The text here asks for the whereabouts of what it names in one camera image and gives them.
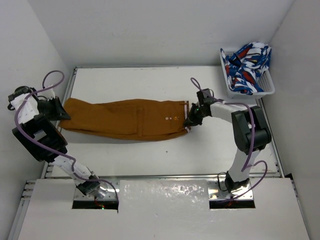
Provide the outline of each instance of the gray wall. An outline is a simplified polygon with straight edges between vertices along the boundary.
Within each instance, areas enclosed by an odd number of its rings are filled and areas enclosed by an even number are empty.
[[[11,132],[15,124],[14,112],[7,110],[8,95],[22,85],[39,89],[51,70],[67,76],[68,71],[26,0],[1,0],[0,30],[0,240],[5,240],[25,181],[37,179],[43,167]],[[57,89],[58,95],[65,87]]]
[[[293,0],[28,0],[68,66],[212,65],[269,42]]]
[[[320,239],[320,1],[296,0],[271,41],[275,94],[263,99],[281,162],[292,172],[307,228]]]

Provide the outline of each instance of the blue patterned cloth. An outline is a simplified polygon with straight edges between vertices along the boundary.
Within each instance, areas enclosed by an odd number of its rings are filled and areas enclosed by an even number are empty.
[[[261,42],[244,45],[232,56],[226,56],[221,48],[221,55],[228,78],[229,88],[233,92],[252,95],[263,92],[257,79],[270,66],[271,47]]]

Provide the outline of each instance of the brown garment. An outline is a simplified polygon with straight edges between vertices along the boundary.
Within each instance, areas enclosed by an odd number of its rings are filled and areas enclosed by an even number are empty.
[[[91,104],[69,98],[64,104],[71,120],[60,127],[69,131],[115,139],[160,141],[186,134],[183,123],[187,101],[123,100]]]

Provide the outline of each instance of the red white and blue fabric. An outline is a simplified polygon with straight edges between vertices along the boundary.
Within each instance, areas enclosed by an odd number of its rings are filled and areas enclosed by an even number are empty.
[[[264,91],[259,87],[257,80],[269,69],[271,57],[269,45],[251,42],[232,56],[226,56],[221,48],[221,55],[228,85],[233,92],[252,95]]]

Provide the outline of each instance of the folded fabric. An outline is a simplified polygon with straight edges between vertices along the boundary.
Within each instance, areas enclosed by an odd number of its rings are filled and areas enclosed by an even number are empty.
[[[257,80],[269,68],[271,47],[261,42],[244,45],[232,56],[221,55],[228,79],[229,88],[234,92],[252,95],[263,92]]]
[[[91,104],[69,98],[64,104],[71,120],[60,127],[69,131],[115,139],[160,141],[189,132],[183,127],[188,101],[131,99]]]

